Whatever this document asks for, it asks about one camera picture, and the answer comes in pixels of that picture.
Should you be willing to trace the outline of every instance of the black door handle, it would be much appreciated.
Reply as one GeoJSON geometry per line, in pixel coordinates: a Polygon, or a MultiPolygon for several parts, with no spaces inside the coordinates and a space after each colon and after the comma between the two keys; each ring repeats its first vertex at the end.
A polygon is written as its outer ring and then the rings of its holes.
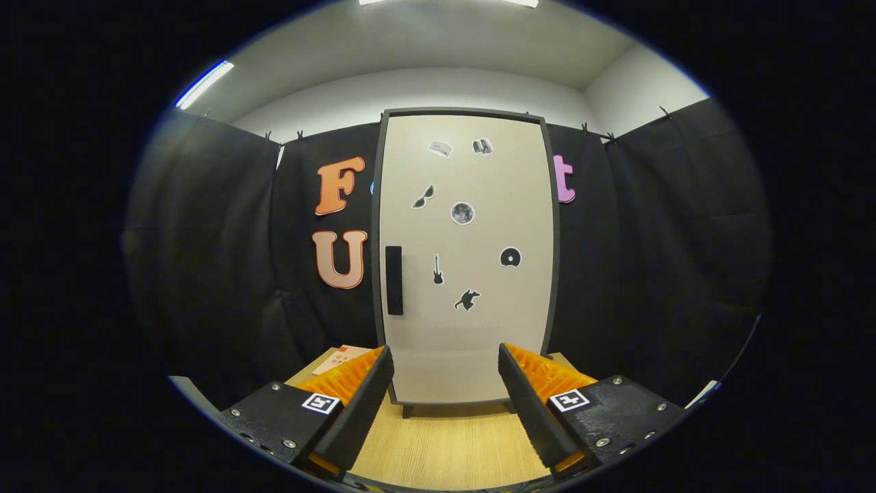
{"type": "Polygon", "coordinates": [[[386,312],[405,314],[401,296],[401,246],[386,247],[386,312]]]}

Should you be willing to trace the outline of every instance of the orange letter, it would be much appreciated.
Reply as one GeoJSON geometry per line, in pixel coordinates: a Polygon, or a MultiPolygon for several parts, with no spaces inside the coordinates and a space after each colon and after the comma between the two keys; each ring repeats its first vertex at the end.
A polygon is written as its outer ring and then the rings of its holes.
{"type": "Polygon", "coordinates": [[[367,232],[347,231],[343,234],[343,240],[347,242],[347,248],[350,249],[350,271],[345,275],[340,275],[335,270],[337,235],[331,231],[318,231],[312,238],[316,244],[316,270],[326,284],[332,288],[351,289],[362,282],[364,274],[362,244],[368,239],[367,232]]]}
{"type": "Polygon", "coordinates": [[[353,158],[336,162],[335,164],[327,164],[316,172],[317,175],[322,177],[320,204],[316,206],[317,216],[338,212],[347,206],[347,201],[341,198],[340,190],[343,190],[344,195],[353,193],[354,175],[349,172],[341,175],[344,169],[352,169],[357,172],[362,171],[365,169],[365,160],[353,158]]]}

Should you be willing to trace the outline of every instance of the white wall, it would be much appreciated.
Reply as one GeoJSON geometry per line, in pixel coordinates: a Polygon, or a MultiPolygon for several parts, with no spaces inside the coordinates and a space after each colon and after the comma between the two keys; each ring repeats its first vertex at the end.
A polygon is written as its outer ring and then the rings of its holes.
{"type": "Polygon", "coordinates": [[[662,117],[660,106],[671,112],[709,97],[672,63],[642,45],[604,70],[584,95],[602,127],[615,136],[662,117]]]}
{"type": "Polygon", "coordinates": [[[284,143],[304,135],[375,123],[389,108],[461,106],[529,111],[548,123],[601,132],[584,94],[552,82],[470,68],[406,68],[328,82],[280,98],[232,125],[284,143]]]}

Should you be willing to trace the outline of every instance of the white door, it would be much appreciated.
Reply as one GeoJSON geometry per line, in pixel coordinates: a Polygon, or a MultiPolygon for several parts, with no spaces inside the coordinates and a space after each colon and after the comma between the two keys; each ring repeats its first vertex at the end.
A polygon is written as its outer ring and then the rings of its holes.
{"type": "Polygon", "coordinates": [[[498,345],[540,353],[553,317],[557,202],[543,121],[424,111],[385,114],[374,188],[393,401],[507,399],[498,345]]]}

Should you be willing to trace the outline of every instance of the orange book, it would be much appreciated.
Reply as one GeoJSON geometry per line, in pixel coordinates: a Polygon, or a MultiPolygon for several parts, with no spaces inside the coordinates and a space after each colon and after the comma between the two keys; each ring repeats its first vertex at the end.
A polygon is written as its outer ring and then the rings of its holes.
{"type": "Polygon", "coordinates": [[[369,351],[373,351],[373,349],[367,349],[364,347],[355,347],[355,346],[347,346],[343,345],[338,347],[337,351],[333,352],[331,356],[313,372],[313,375],[322,375],[323,373],[329,371],[332,368],[342,365],[347,361],[350,361],[358,356],[361,356],[369,351]]]}

